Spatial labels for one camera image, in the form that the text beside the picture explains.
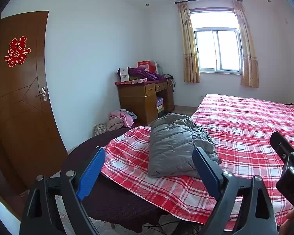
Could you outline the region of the person's right hand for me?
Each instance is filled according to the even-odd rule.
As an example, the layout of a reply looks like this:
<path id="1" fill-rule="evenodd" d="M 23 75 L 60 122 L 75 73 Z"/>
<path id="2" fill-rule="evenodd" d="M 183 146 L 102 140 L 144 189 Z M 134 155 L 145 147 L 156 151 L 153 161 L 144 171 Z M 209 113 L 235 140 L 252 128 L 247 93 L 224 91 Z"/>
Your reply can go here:
<path id="1" fill-rule="evenodd" d="M 279 234 L 294 234 L 294 208 L 288 212 L 286 221 L 279 228 Z"/>

